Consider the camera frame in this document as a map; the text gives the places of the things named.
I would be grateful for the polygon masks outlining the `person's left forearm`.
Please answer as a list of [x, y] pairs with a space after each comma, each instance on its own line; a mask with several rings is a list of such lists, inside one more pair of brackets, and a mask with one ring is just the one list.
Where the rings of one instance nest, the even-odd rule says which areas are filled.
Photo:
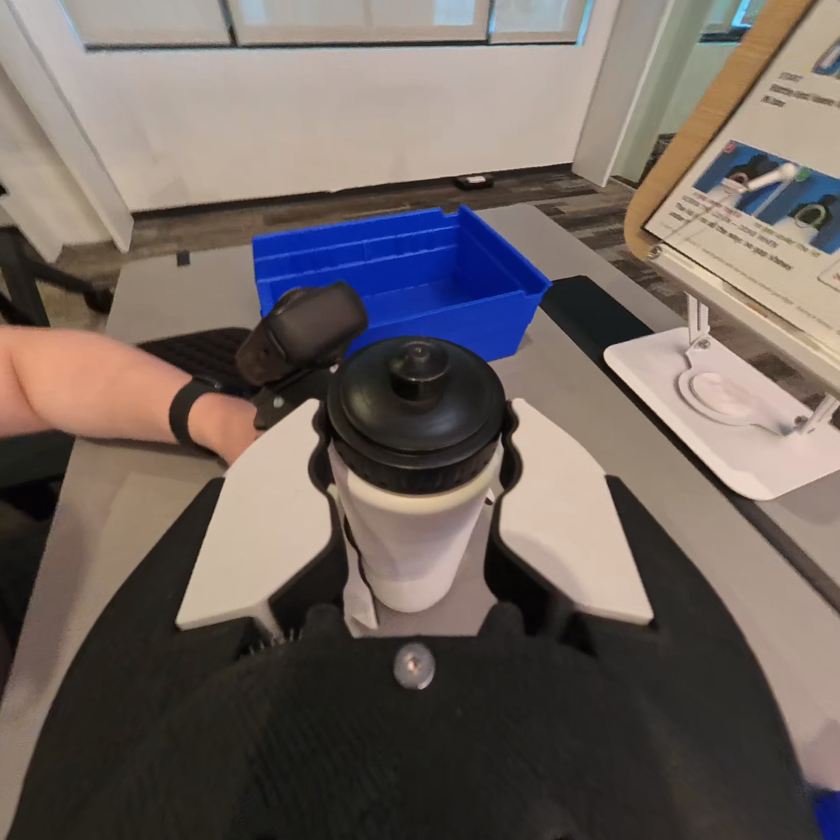
[[77, 330], [1, 328], [1, 437], [48, 431], [172, 444], [170, 407], [186, 373]]

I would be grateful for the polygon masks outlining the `black wrist band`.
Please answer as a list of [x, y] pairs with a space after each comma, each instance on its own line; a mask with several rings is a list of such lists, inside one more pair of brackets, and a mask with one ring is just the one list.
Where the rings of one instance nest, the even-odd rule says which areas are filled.
[[189, 430], [189, 419], [195, 403], [208, 394], [222, 394], [220, 381], [194, 376], [174, 395], [169, 408], [169, 425], [176, 443], [193, 453], [214, 456], [214, 452], [197, 443]]

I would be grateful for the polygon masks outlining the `person's left hand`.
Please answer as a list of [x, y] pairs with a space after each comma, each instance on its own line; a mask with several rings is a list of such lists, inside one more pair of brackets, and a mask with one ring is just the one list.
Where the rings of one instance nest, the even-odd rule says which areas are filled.
[[195, 445], [213, 453], [230, 467], [257, 439], [256, 407], [223, 393], [201, 395], [187, 418]]

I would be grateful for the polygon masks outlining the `white plastic bottle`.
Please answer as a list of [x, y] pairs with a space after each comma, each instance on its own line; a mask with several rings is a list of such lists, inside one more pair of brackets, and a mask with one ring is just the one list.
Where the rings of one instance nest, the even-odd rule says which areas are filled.
[[432, 495], [406, 495], [357, 476], [330, 445], [329, 461], [345, 518], [375, 598], [400, 613], [420, 613], [451, 588], [490, 485], [502, 446], [465, 484]]

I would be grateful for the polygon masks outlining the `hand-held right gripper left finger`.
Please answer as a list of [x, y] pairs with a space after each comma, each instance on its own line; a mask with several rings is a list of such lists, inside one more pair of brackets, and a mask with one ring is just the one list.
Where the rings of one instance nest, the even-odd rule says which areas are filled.
[[273, 641], [299, 635], [311, 607], [341, 606], [349, 577], [322, 405], [300, 404], [228, 469], [175, 624], [239, 618]]

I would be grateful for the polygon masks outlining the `black rectangular table pad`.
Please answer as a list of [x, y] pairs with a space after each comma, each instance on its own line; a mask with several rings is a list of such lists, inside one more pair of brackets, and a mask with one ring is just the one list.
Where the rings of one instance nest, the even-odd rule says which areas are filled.
[[540, 307], [568, 334], [582, 336], [602, 348], [653, 334], [587, 276], [556, 280], [543, 295]]

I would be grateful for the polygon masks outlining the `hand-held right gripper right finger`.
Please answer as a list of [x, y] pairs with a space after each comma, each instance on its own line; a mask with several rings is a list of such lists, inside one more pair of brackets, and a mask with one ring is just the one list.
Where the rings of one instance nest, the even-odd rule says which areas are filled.
[[578, 615], [648, 627], [654, 609], [597, 460], [520, 397], [507, 404], [500, 442], [490, 592], [519, 609], [528, 635], [561, 638]]

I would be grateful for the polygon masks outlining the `black bottle lid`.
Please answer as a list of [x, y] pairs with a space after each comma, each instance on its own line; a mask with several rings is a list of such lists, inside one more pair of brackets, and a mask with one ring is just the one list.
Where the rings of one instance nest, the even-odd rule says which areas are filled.
[[476, 353], [413, 336], [352, 353], [332, 375], [325, 408], [346, 467], [373, 487], [414, 497], [478, 477], [497, 452], [507, 400]]

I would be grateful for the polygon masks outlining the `instruction board on white stand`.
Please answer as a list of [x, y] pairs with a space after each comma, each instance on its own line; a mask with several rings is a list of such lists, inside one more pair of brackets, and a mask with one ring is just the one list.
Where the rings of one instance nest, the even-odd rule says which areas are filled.
[[609, 368], [730, 490], [771, 501], [839, 467], [838, 352], [646, 230], [817, 2], [768, 2], [627, 210], [625, 239], [688, 299], [688, 325], [617, 343]]

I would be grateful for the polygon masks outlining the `blue plastic bin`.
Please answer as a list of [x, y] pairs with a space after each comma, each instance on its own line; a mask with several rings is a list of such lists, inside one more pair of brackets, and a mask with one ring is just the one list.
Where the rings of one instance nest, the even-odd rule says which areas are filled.
[[299, 287], [351, 286], [369, 328], [350, 353], [377, 341], [424, 336], [486, 362], [518, 351], [551, 281], [467, 206], [305, 227], [253, 238], [265, 316]]
[[806, 791], [822, 838], [839, 839], [839, 790], [809, 783]]

